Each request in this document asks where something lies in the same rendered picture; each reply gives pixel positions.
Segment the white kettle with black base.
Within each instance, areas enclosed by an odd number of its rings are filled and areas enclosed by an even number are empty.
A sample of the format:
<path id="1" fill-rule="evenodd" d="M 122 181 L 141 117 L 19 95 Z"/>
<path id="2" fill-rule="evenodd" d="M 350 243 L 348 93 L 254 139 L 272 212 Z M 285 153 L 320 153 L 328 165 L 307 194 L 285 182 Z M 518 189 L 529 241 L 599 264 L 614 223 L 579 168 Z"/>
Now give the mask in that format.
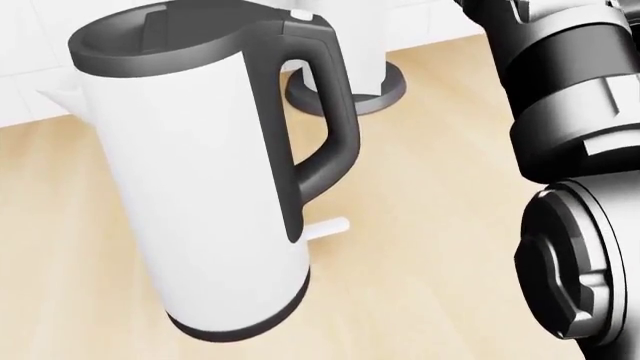
<path id="1" fill-rule="evenodd" d="M 320 15 L 336 31 L 358 115 L 396 104 L 407 85 L 386 59 L 387 0 L 249 0 L 261 5 Z"/>

